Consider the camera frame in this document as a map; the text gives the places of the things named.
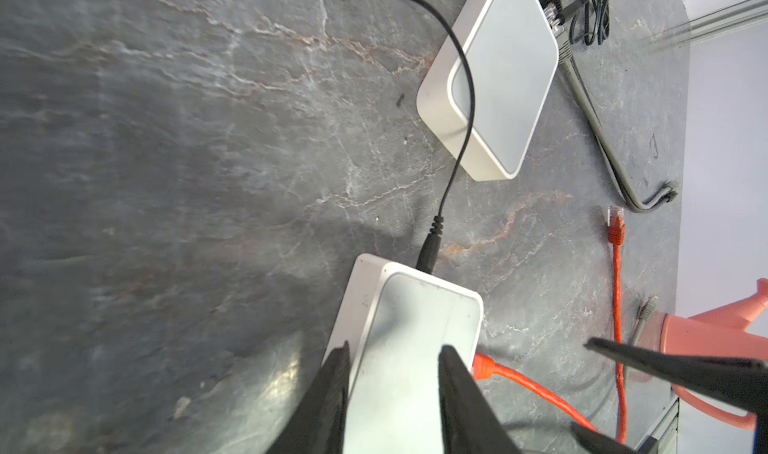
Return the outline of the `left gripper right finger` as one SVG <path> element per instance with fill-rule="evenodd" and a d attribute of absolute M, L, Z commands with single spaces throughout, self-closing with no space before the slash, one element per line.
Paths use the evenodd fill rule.
<path fill-rule="evenodd" d="M 451 345 L 440 350 L 438 379 L 444 453 L 521 453 Z"/>

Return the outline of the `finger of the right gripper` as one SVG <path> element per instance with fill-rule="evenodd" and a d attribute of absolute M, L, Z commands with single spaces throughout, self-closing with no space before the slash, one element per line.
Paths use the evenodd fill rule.
<path fill-rule="evenodd" d="M 584 347 L 759 417 L 767 415 L 767 364 L 762 360 L 669 355 L 602 338 L 591 338 Z"/>
<path fill-rule="evenodd" d="M 577 443 L 592 454 L 636 454 L 636 452 L 599 432 L 579 423 L 570 425 L 570 432 Z"/>

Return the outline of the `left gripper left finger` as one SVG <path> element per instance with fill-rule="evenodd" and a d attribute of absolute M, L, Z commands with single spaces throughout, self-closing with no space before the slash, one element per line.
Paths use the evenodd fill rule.
<path fill-rule="evenodd" d="M 267 453 L 342 453 L 348 408 L 349 344 L 333 348 Z"/>

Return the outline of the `white network switch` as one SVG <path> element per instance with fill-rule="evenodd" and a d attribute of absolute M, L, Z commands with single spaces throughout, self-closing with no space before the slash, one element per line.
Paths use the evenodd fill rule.
<path fill-rule="evenodd" d="M 539 0 L 466 0 L 453 26 L 469 70 L 446 40 L 417 94 L 423 122 L 475 181 L 521 169 L 558 46 Z"/>
<path fill-rule="evenodd" d="M 451 345 L 471 366 L 483 315 L 475 291 L 359 255 L 327 346 L 350 351 L 344 452 L 442 452 L 439 353 Z"/>

